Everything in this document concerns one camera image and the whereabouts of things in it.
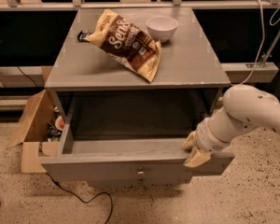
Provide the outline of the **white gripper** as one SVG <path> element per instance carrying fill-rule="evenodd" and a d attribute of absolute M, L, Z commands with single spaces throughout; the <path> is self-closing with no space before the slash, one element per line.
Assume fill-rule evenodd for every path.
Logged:
<path fill-rule="evenodd" d="M 211 159 L 211 153 L 221 152 L 229 144 L 216 138 L 209 128 L 208 119 L 204 119 L 198 124 L 196 132 L 192 131 L 182 144 L 184 150 L 191 150 L 184 165 L 190 168 L 198 167 Z"/>

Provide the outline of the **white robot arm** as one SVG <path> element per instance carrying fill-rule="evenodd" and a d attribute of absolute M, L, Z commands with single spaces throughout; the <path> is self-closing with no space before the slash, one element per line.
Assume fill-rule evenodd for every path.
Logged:
<path fill-rule="evenodd" d="M 186 167 L 198 167 L 225 149 L 237 136 L 258 127 L 280 135 L 280 102 L 266 91 L 249 85 L 235 85 L 223 95 L 222 107 L 201 121 L 182 148 L 189 150 Z"/>

